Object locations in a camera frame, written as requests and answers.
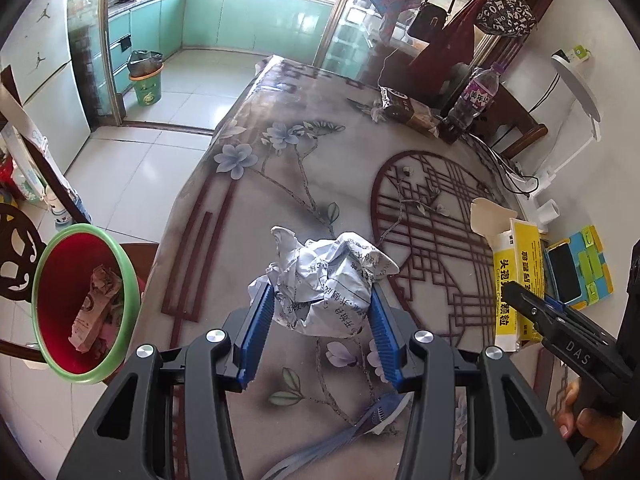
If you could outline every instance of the purple bottle label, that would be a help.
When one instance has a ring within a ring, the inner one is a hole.
[[[478,113],[484,110],[492,97],[490,92],[476,80],[471,80],[462,92],[462,98],[469,101]]]

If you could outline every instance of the screw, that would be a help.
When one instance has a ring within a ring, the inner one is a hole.
[[[136,350],[136,355],[142,358],[149,357],[150,355],[153,355],[153,353],[154,348],[151,345],[142,345]]]
[[[207,332],[207,341],[210,343],[219,343],[224,340],[225,337],[226,334],[224,330],[215,329]]]
[[[500,348],[498,348],[497,346],[489,346],[489,347],[487,347],[487,349],[484,351],[484,353],[486,354],[486,356],[489,359],[493,359],[495,361],[497,361],[498,359],[500,359],[502,357],[502,350]]]
[[[418,332],[414,334],[414,337],[418,343],[430,343],[433,341],[433,334],[428,332],[428,330],[418,330]]]

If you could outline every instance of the green trash bin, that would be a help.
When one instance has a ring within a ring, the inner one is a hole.
[[[162,97],[161,72],[164,64],[155,72],[140,77],[132,77],[129,79],[133,83],[136,90],[136,98],[140,106],[149,106],[157,103]]]

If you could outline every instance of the black handbag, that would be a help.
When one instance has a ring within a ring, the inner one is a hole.
[[[476,27],[485,34],[509,38],[526,36],[537,22],[525,0],[487,0],[476,17]]]
[[[418,10],[418,14],[415,15],[412,24],[409,26],[407,34],[416,40],[433,43],[433,40],[444,28],[455,2],[456,0],[452,0],[449,10],[445,10],[437,5],[430,4],[429,0],[424,0]]]

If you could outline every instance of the crumpled white paper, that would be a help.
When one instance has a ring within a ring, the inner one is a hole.
[[[399,272],[394,261],[356,233],[302,245],[284,227],[274,227],[278,261],[249,285],[254,300],[270,282],[276,295],[273,319],[305,335],[350,337],[364,323],[375,280]]]

